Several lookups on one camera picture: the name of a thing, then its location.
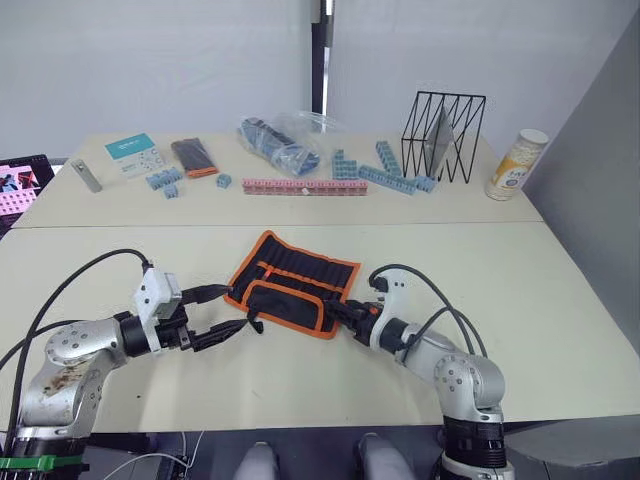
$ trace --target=white table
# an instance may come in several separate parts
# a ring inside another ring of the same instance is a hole
[[[524,194],[497,202],[484,194],[498,158],[480,139],[469,185],[458,175],[431,194],[403,195],[373,183],[366,197],[252,196],[242,193],[242,178],[282,178],[268,162],[247,152],[234,134],[151,134],[170,165],[181,168],[171,151],[174,140],[198,136],[221,171],[233,178],[227,190],[215,176],[178,182],[180,196],[166,200],[152,191],[144,176],[126,180],[104,145],[130,134],[89,136],[71,158],[82,158],[104,189],[91,193],[67,165],[56,175],[14,228],[140,225],[387,225],[444,222],[542,221]],[[399,135],[334,135],[331,142],[347,158],[381,168],[375,142],[387,138],[401,162]],[[330,178],[330,162],[315,174]]]
[[[135,247],[174,272],[182,288],[227,281],[264,230],[259,226],[37,228],[0,243],[2,336],[6,351],[50,292],[73,270],[118,247]],[[478,327],[507,382],[507,421],[640,413],[640,365],[581,272],[541,222],[274,229],[293,245],[361,261],[352,291],[371,299],[368,273],[398,261],[442,288]],[[139,262],[117,258],[87,272],[46,322],[104,318],[131,307]],[[439,305],[422,286],[416,321]],[[192,327],[241,317],[221,300],[189,307]],[[450,320],[437,329],[462,345]],[[32,347],[26,378],[41,365]],[[0,375],[6,424],[15,362]],[[331,341],[265,322],[202,353],[133,359],[105,389],[96,431],[242,429],[287,426],[437,424],[435,391],[391,357],[346,331]]]

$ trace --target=gray wall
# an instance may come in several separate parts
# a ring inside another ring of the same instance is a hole
[[[531,201],[637,352],[639,25],[636,13],[525,185]]]

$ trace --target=tool pouch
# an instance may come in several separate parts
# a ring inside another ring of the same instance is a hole
[[[229,283],[227,303],[318,338],[333,338],[338,324],[326,318],[323,300],[344,302],[360,264],[287,245],[262,234]]]

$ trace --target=black wire basket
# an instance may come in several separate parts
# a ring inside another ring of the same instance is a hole
[[[478,148],[487,97],[418,91],[402,133],[402,174],[450,182],[458,172],[465,183]]]

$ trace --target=white canister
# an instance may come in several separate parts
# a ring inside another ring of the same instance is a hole
[[[531,167],[549,143],[549,137],[540,130],[520,130],[518,139],[487,183],[485,192],[494,200],[509,200],[527,178]]]

